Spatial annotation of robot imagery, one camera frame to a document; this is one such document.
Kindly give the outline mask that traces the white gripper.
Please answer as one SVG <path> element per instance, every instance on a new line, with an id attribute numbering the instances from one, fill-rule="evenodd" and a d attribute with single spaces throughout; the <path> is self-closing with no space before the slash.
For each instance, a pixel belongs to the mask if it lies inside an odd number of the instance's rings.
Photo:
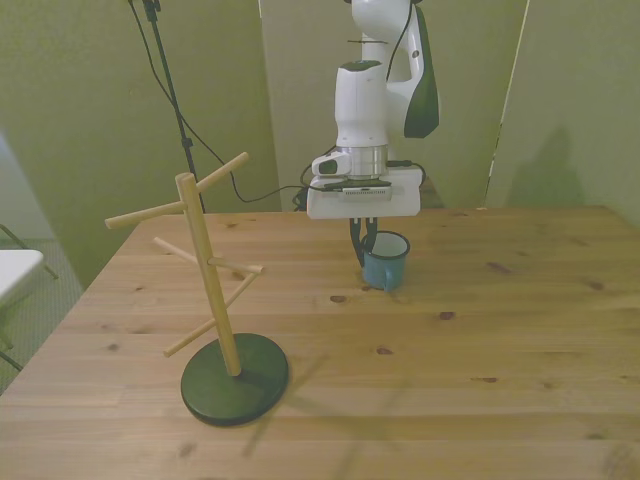
<path id="1" fill-rule="evenodd" d="M 360 266 L 364 265 L 360 218 L 366 219 L 366 246 L 374 246 L 381 217 L 414 216 L 420 210 L 421 170 L 395 168 L 379 179 L 356 180 L 355 186 L 329 185 L 342 178 L 314 177 L 307 194 L 307 214 L 311 219 L 349 220 L 351 243 Z"/>

